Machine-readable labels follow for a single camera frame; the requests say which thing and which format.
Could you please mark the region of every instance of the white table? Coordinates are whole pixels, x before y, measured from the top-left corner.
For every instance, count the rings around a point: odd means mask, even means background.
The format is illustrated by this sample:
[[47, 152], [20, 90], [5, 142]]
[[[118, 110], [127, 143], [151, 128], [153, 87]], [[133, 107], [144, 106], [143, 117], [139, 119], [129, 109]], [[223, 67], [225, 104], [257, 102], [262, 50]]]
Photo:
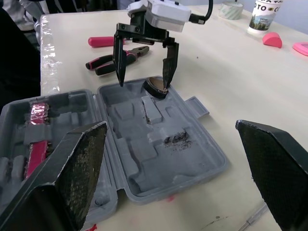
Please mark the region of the white table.
[[[205, 13], [207, 6], [192, 10]], [[187, 23], [182, 33], [171, 32], [180, 44], [172, 85], [184, 100], [195, 95], [210, 111], [200, 122], [225, 152], [229, 169], [171, 202], [134, 205], [120, 192], [116, 214], [99, 223], [98, 230], [237, 231], [262, 201], [235, 129], [237, 119], [286, 130], [308, 150], [308, 57], [292, 49], [293, 43], [308, 41], [308, 35], [274, 23], [271, 30], [281, 35], [283, 48], [268, 47], [245, 32], [251, 13], [244, 12], [238, 21], [217, 14], [216, 5], [204, 26]], [[129, 23], [125, 11], [44, 16], [42, 94], [77, 89], [95, 93], [101, 85], [117, 83], [115, 73], [98, 77], [85, 63], [112, 53], [112, 47], [92, 49], [87, 40], [112, 36], [118, 22]], [[125, 80], [161, 75], [167, 50], [160, 43], [150, 49], [127, 67]], [[247, 230], [280, 228], [268, 212]]]

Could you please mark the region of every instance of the pink handle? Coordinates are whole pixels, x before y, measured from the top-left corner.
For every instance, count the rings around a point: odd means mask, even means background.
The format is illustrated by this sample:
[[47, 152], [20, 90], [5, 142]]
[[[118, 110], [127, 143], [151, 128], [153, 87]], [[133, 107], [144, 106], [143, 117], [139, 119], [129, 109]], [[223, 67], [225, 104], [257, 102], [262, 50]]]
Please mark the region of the pink handle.
[[114, 37], [90, 37], [88, 44], [92, 47], [112, 47], [114, 45]]

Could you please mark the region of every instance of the open tool case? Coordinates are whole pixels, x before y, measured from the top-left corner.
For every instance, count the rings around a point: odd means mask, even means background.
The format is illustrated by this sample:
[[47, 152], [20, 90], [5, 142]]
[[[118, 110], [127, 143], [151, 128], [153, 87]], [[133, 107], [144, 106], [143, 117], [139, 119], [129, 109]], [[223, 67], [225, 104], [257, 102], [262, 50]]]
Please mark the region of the open tool case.
[[[104, 159], [84, 228], [112, 215], [124, 189], [138, 204], [157, 201], [207, 182], [227, 168], [219, 146], [197, 118], [208, 114], [192, 97], [187, 101], [170, 87], [164, 100], [143, 88], [144, 79], [102, 86], [97, 94], [77, 90], [12, 102], [0, 116], [0, 213], [24, 178], [14, 163], [26, 165], [29, 144], [48, 140], [55, 148], [70, 130], [96, 121], [108, 124]], [[49, 105], [49, 123], [26, 121], [32, 103]]]

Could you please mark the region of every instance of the transparent tape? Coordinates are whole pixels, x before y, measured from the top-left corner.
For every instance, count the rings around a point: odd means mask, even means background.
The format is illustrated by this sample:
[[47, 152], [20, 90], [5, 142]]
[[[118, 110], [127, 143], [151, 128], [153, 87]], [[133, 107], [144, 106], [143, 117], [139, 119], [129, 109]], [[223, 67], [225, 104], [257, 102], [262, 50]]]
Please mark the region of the transparent tape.
[[60, 92], [58, 67], [62, 62], [57, 61], [54, 48], [52, 32], [48, 18], [41, 18], [41, 36], [40, 36], [40, 73], [41, 73], [41, 94], [57, 94]]

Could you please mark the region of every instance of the textured gripper pad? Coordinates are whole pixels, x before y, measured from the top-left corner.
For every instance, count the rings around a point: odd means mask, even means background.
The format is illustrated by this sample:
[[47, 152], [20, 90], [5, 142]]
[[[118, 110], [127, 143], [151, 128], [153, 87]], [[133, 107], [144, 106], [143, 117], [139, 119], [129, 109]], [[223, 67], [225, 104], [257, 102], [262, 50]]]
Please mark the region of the textured gripper pad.
[[248, 121], [238, 129], [252, 177], [281, 229], [304, 228], [308, 208], [308, 153], [285, 131]]
[[86, 132], [59, 179], [59, 191], [75, 227], [81, 229], [103, 161], [106, 125]]

